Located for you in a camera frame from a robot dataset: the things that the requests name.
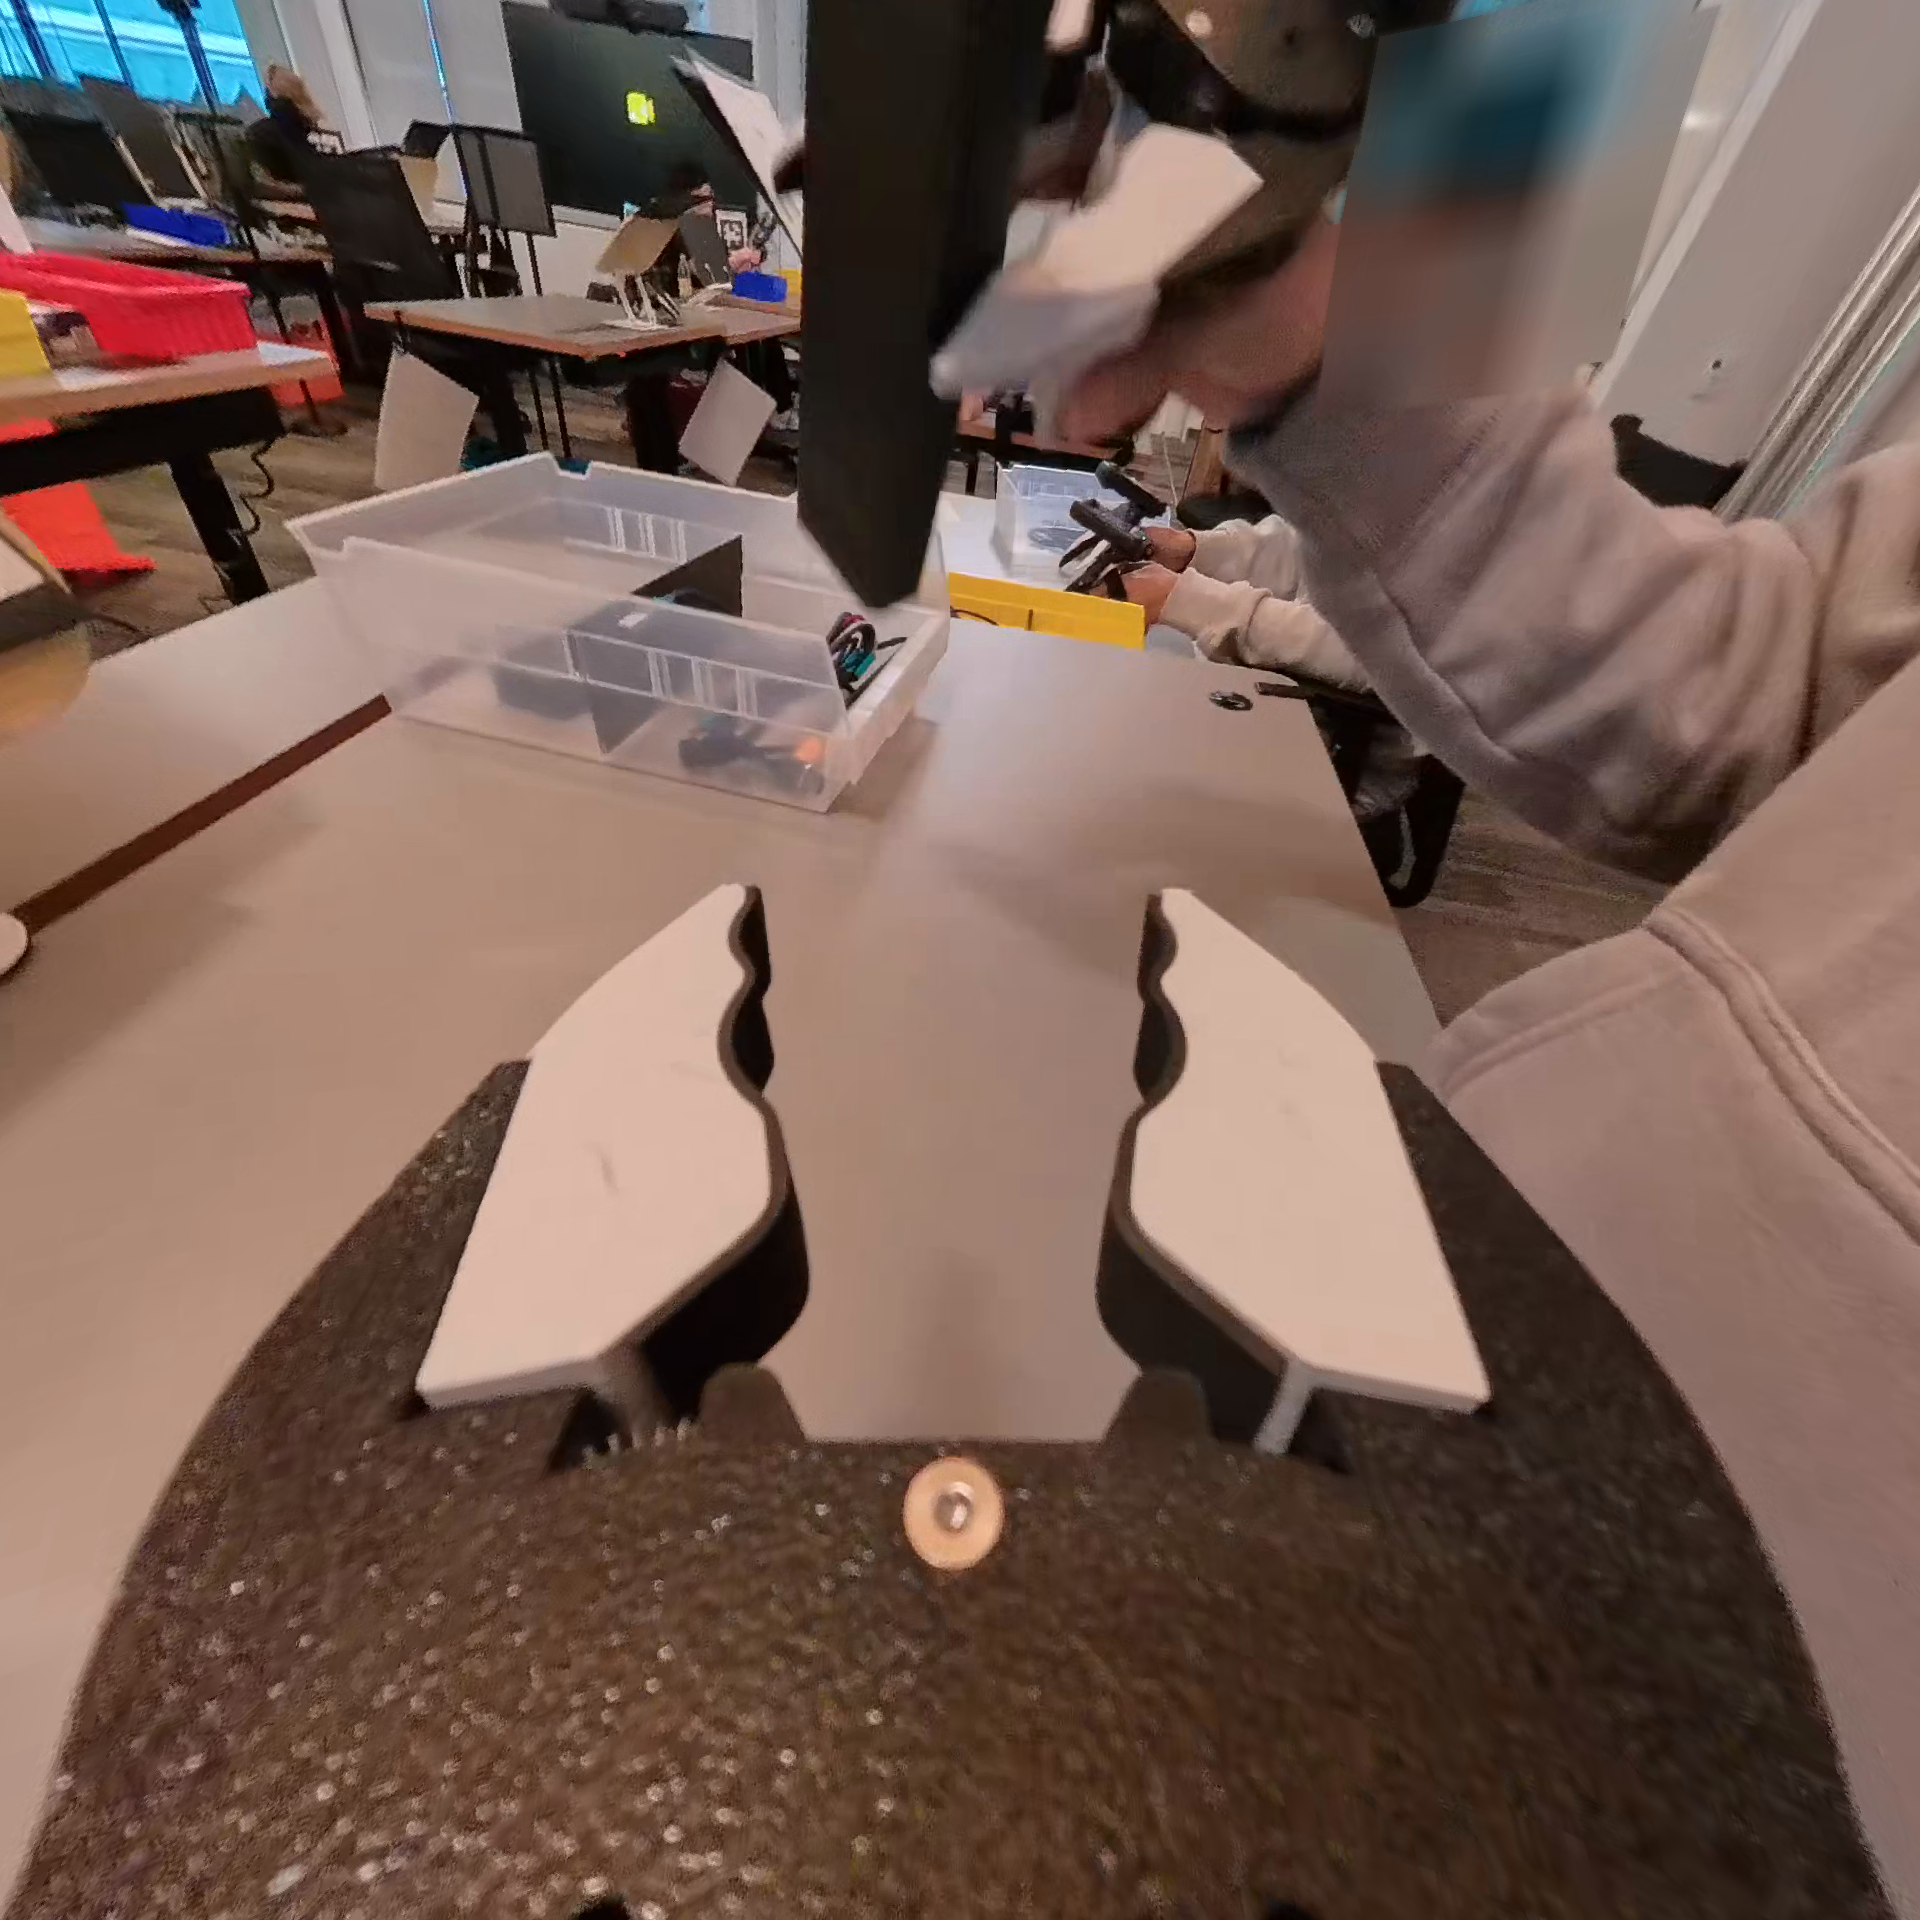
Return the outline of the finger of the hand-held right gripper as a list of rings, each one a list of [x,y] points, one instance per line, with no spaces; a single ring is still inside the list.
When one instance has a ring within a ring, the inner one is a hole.
[[[1136,348],[1159,303],[1152,286],[1074,296],[997,281],[930,358],[928,386],[945,401],[1063,392],[1093,367]]]
[[[1101,191],[1048,230],[1021,264],[1035,291],[1157,286],[1262,188],[1231,142],[1187,129],[1143,129],[1118,147]]]

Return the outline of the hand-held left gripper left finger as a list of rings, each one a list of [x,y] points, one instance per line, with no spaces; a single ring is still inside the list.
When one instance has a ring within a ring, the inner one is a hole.
[[[416,1371],[426,1407],[582,1391],[689,1420],[799,1323],[770,982],[762,891],[726,883],[546,1028]]]

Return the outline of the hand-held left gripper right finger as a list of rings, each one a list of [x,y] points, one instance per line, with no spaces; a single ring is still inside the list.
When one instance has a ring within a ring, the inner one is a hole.
[[[1495,1399],[1385,1067],[1303,975],[1168,888],[1143,911],[1136,1108],[1097,1318],[1208,1434],[1282,1456],[1325,1398],[1454,1418]]]

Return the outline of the black multi-port usb hub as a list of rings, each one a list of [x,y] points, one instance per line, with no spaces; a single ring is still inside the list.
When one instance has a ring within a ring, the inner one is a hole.
[[[955,401],[930,364],[997,275],[1048,2],[813,2],[799,514],[853,598],[922,588]]]

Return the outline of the another person's forearm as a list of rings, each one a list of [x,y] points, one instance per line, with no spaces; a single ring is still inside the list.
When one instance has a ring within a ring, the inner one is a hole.
[[[1170,575],[1157,624],[1216,664],[1368,694],[1351,649],[1309,600],[1296,530],[1278,514],[1227,519],[1210,530],[1152,534],[1155,563]]]

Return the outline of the person's right forearm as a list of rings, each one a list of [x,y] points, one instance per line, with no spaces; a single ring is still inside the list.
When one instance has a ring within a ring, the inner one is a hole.
[[[1407,732],[1528,827],[1681,880],[1917,662],[1917,441],[1784,519],[1661,507],[1584,392],[1231,434]]]

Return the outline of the person's right hand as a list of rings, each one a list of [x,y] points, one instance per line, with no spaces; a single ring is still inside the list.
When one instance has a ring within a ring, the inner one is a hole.
[[[1155,318],[1139,343],[1065,382],[1048,427],[1104,444],[1143,427],[1165,401],[1191,404],[1211,427],[1272,417],[1320,370],[1339,227],[1320,212],[1272,275]]]

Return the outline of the small clear plastic bin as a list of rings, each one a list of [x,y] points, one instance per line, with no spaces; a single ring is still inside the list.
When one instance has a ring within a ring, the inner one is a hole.
[[[999,470],[992,546],[1009,572],[1033,575],[1048,584],[1069,578],[1058,561],[1080,537],[1070,505],[1097,491],[1096,466],[1009,465]]]

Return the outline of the yellow plastic bin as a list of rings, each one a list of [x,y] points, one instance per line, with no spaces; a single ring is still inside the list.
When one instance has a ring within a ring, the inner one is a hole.
[[[1134,654],[1145,648],[1145,612],[1126,598],[1069,593],[968,572],[949,572],[947,590],[951,612],[976,624],[1111,644]]]

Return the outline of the wooden desk with black legs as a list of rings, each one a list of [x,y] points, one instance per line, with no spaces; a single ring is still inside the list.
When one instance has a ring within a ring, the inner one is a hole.
[[[714,368],[746,345],[795,342],[799,311],[770,304],[699,304],[682,326],[638,327],[611,303],[584,296],[501,296],[369,303],[365,314],[386,327],[397,345],[440,352],[456,364],[487,419],[505,459],[528,456],[520,378],[577,372],[623,399],[638,470],[678,473],[682,433],[666,386],[686,368]]]
[[[46,424],[49,433],[2,444],[2,494],[166,470],[230,602],[245,606],[271,588],[214,458],[275,444],[283,433],[278,390],[330,370],[320,351],[257,343],[162,367],[8,375],[2,425]]]

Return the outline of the large clear plastic bin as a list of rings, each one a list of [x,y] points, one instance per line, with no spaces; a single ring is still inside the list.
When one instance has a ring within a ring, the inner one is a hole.
[[[553,456],[291,521],[410,720],[826,812],[951,638],[939,546],[874,609],[789,497]]]

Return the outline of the black mesh chair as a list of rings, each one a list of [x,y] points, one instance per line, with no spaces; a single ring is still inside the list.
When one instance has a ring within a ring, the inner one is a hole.
[[[461,276],[392,154],[310,151],[302,159],[302,193],[319,215],[335,276],[351,303],[462,296]]]

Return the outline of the orange plastic crate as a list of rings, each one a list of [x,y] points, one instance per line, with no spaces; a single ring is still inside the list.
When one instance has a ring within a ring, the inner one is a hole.
[[[5,518],[75,593],[105,593],[155,575],[150,555],[122,546],[87,482],[5,494]]]

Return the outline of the red plastic bin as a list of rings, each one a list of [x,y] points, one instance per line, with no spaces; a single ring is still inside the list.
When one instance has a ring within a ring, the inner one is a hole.
[[[233,279],[105,256],[8,252],[2,286],[80,314],[112,358],[166,364],[257,348],[250,291]]]

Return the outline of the dark wall screen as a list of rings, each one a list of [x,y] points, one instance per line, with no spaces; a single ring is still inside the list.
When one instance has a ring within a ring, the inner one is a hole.
[[[747,40],[630,33],[543,6],[504,6],[522,130],[559,208],[623,219],[659,208],[696,167],[723,208],[757,210],[753,170],[710,127],[678,71],[707,60],[755,84]]]

